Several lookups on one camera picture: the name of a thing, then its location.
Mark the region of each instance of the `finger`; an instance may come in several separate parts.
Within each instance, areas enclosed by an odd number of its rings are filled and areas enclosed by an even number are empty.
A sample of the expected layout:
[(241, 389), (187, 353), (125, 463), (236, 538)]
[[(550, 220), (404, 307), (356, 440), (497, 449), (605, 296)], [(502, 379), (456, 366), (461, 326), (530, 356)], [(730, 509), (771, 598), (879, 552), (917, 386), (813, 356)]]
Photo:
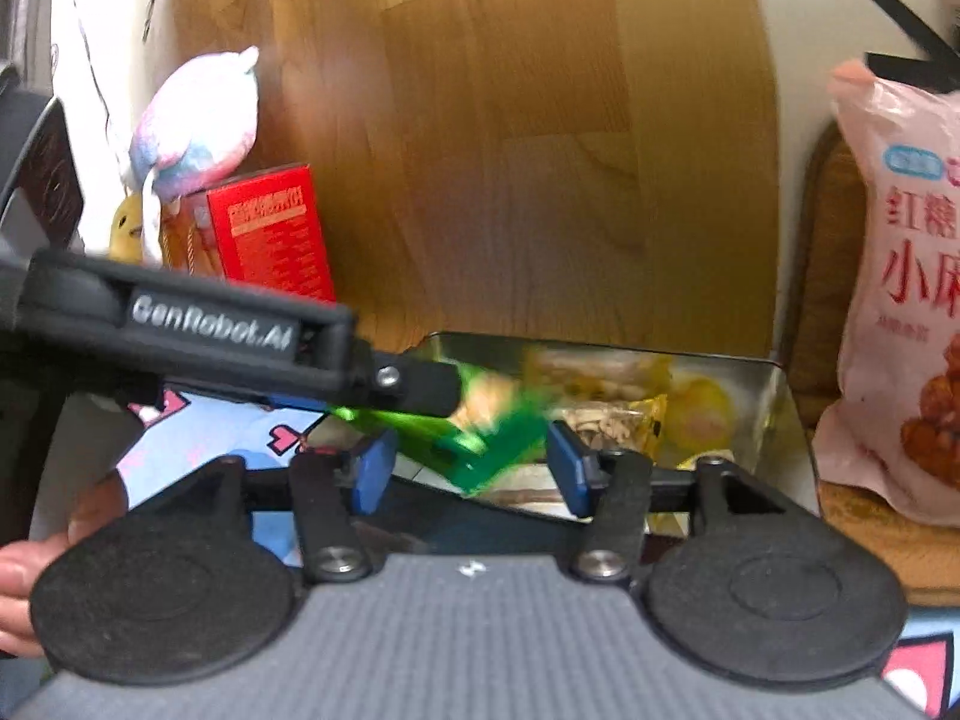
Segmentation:
[(66, 533), (60, 533), (47, 541), (15, 541), (0, 549), (0, 596), (27, 598), (40, 572), (66, 548)]
[(127, 486), (117, 471), (112, 471), (106, 479), (90, 488), (77, 502), (67, 536), (71, 544), (82, 541), (104, 525), (127, 513)]
[(26, 598), (0, 598), (0, 631), (16, 637), (34, 637), (30, 602)]
[(32, 638), (17, 637), (13, 634), (0, 631), (0, 652), (5, 652), (16, 658), (42, 658), (43, 648)]

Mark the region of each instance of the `pink plastic bag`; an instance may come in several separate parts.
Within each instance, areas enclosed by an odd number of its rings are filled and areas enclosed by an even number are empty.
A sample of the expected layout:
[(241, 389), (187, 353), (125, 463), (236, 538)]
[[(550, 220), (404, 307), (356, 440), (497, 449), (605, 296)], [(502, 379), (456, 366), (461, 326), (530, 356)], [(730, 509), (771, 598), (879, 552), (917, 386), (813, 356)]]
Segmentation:
[(813, 440), (820, 474), (960, 526), (960, 93), (930, 95), (858, 62), (829, 90), (869, 201), (843, 398)]

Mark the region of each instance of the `plush toy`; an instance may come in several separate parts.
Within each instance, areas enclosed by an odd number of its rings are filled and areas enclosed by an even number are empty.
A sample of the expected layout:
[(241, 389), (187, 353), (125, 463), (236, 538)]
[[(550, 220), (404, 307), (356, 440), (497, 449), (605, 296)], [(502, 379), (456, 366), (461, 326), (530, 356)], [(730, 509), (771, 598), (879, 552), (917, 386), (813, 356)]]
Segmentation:
[(129, 194), (117, 207), (110, 225), (110, 259), (129, 265), (143, 261), (143, 201), (139, 194)]
[(162, 261), (160, 204), (226, 178), (256, 139), (259, 52), (198, 56), (172, 74), (133, 133), (131, 169), (143, 196), (143, 256)]

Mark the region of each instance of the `green snack package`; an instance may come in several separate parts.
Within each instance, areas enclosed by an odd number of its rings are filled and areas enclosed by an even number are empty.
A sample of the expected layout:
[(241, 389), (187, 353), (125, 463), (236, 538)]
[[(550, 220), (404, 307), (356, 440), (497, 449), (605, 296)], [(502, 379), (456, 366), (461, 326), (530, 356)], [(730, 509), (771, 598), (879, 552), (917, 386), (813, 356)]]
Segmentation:
[(463, 397), (450, 418), (346, 408), (335, 413), (362, 433), (394, 428), (401, 454), (474, 495), (510, 466), (541, 457), (547, 422), (541, 399), (516, 381), (475, 365), (454, 365)]

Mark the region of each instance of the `white wall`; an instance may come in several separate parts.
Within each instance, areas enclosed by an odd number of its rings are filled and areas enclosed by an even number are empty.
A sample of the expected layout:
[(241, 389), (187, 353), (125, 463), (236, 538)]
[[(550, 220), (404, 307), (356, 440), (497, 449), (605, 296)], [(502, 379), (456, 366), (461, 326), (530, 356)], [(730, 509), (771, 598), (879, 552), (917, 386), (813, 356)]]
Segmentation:
[[(89, 250), (107, 248), (113, 212), (125, 194), (114, 152), (126, 149), (157, 85), (175, 69), (170, 65), (173, 31), (166, 2), (157, 0), (144, 43), (150, 0), (53, 0), (51, 35), (59, 54), (54, 89), (66, 108), (85, 196), (80, 234)], [(104, 108), (94, 91), (78, 23), (88, 36), (93, 66), (112, 116), (112, 143), (104, 136)]]
[[(942, 33), (946, 9), (936, 0), (903, 0)], [(796, 253), (803, 173), (814, 143), (830, 118), (830, 69), (867, 50), (915, 56), (899, 28), (870, 0), (760, 0), (779, 94), (781, 235), (776, 336)]]

